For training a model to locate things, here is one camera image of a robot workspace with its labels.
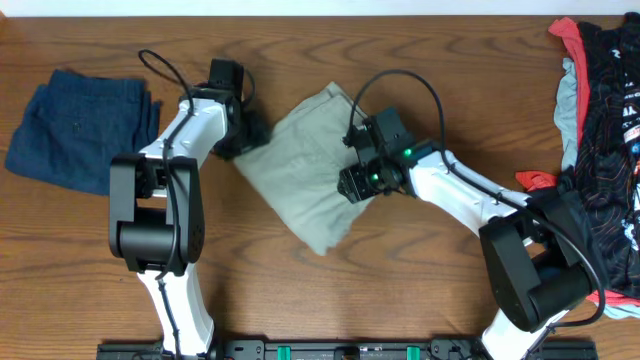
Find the gray fabric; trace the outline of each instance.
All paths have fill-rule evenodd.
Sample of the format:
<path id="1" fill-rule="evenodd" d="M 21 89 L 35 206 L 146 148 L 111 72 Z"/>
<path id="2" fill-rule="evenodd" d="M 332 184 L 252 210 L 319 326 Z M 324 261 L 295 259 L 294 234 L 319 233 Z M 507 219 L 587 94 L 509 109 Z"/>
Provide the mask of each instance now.
<path id="1" fill-rule="evenodd" d="M 371 202 L 351 204 L 336 190 L 339 171 L 358 159 L 341 141 L 351 104 L 331 83 L 281 120 L 268 145 L 234 160 L 289 229 L 319 255 L 342 240 Z"/>
<path id="2" fill-rule="evenodd" d="M 614 320 L 626 319 L 628 317 L 634 317 L 640 319 L 640 307 L 635 305 L 618 305 L 618 306 L 604 306 L 604 314 Z"/>
<path id="3" fill-rule="evenodd" d="M 562 170 L 576 165 L 578 158 L 578 80 L 576 79 L 576 66 L 573 60 L 562 60 L 565 75 L 558 85 L 556 95 L 556 110 L 553 113 L 553 122 L 562 134 Z"/>

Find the black mounting rail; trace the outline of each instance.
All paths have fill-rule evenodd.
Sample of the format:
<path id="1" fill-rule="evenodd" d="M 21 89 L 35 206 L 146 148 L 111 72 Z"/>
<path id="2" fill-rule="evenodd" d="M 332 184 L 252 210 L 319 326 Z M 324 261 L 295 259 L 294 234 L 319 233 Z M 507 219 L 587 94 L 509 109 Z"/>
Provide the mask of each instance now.
<path id="1" fill-rule="evenodd" d="M 224 356 L 217 356 L 224 350 Z M 162 343 L 98 345 L 96 360 L 171 360 Z M 491 360 L 477 338 L 426 342 L 264 342 L 234 340 L 183 360 Z M 598 360 L 591 341 L 545 342 L 527 360 Z"/>

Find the clothing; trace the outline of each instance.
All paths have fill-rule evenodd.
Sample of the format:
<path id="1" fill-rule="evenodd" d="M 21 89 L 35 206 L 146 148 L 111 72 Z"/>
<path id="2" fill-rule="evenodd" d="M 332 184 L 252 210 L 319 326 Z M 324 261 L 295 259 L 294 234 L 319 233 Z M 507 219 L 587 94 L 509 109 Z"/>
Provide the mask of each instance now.
<path id="1" fill-rule="evenodd" d="M 555 187 L 558 179 L 556 176 L 542 171 L 521 171 L 516 173 L 516 180 L 527 192 Z M 612 319 L 623 319 L 629 316 L 639 317 L 640 300 L 605 290 L 606 305 L 604 314 Z M 587 296 L 587 300 L 598 306 L 598 292 L 594 291 Z"/>
<path id="2" fill-rule="evenodd" d="M 605 290 L 605 298 L 607 299 L 607 306 L 620 306 L 620 305 L 634 305 L 640 306 L 640 300 L 630 298 L 623 294 L 619 294 L 614 291 Z M 594 291 L 593 294 L 587 296 L 587 300 L 598 303 L 598 292 Z"/>
<path id="3" fill-rule="evenodd" d="M 578 30 L 578 26 L 570 18 L 565 17 L 554 21 L 549 27 L 549 32 L 555 36 L 562 37 L 562 42 L 575 63 L 576 79 L 578 81 L 578 96 L 576 104 L 578 108 L 577 137 L 578 146 L 580 146 L 591 93 L 589 88 L 587 58 L 584 50 L 584 44 L 580 31 Z"/>
<path id="4" fill-rule="evenodd" d="M 351 105 L 331 83 L 281 120 L 269 144 L 234 160 L 289 229 L 319 255 L 342 240 L 373 199 L 351 204 L 337 191 L 339 171 L 358 161 L 355 150 L 340 141 Z"/>
<path id="5" fill-rule="evenodd" d="M 111 159 L 158 136 L 159 103 L 141 80 L 89 78 L 56 70 L 40 85 L 13 134 L 6 168 L 92 194 L 109 193 Z"/>
<path id="6" fill-rule="evenodd" d="M 605 306 L 604 314 L 613 320 L 622 320 L 628 317 L 640 319 L 640 307 L 635 305 Z"/>
<path id="7" fill-rule="evenodd" d="M 637 236 L 640 233 L 640 15 L 627 14 L 626 26 L 620 29 L 620 49 L 613 49 L 613 57 L 622 61 L 624 68 L 624 104 L 622 110 L 622 129 L 624 142 L 632 160 L 633 178 L 633 214 L 632 220 L 624 219 L 622 226 L 625 236 L 631 242 L 631 248 L 637 253 Z"/>
<path id="8" fill-rule="evenodd" d="M 635 179 L 624 140 L 623 108 L 628 81 L 625 72 L 630 80 L 640 81 L 640 58 L 637 50 L 629 51 L 636 46 L 632 39 L 640 37 L 638 23 L 637 16 L 627 16 L 624 30 L 606 31 L 593 24 L 578 24 L 591 95 L 578 149 L 576 187 L 609 273 L 611 289 L 630 297 L 640 297 L 640 261 L 632 241 L 637 232 L 632 225 L 637 218 L 632 207 Z M 629 58 L 623 62 L 621 57 Z"/>
<path id="9" fill-rule="evenodd" d="M 556 186 L 555 175 L 543 171 L 518 171 L 516 180 L 527 192 Z"/>
<path id="10" fill-rule="evenodd" d="M 562 171 L 564 171 L 571 166 L 575 167 L 578 159 L 578 80 L 576 66 L 571 59 L 563 59 L 562 67 L 565 75 L 558 84 L 553 122 L 562 135 Z"/>

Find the pile of clothes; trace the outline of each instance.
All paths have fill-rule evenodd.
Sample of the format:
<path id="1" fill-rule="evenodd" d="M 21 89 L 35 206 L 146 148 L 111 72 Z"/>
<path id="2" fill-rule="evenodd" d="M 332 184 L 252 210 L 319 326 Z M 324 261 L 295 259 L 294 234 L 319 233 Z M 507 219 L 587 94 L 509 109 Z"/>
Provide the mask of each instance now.
<path id="1" fill-rule="evenodd" d="M 575 177 L 609 273 L 613 291 L 607 291 L 605 314 L 640 318 L 640 15 L 626 14 L 613 30 L 563 18 L 549 32 L 570 55 L 554 122 L 562 134 L 562 170 Z M 541 172 L 516 178 L 528 190 L 556 181 Z"/>

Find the white wall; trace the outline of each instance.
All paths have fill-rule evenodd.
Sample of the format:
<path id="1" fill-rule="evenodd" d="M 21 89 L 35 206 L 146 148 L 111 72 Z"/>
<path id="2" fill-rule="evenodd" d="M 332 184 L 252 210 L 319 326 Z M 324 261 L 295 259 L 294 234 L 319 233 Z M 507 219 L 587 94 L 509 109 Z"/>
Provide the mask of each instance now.
<path id="1" fill-rule="evenodd" d="M 0 0 L 13 16 L 621 15 L 640 0 Z"/>

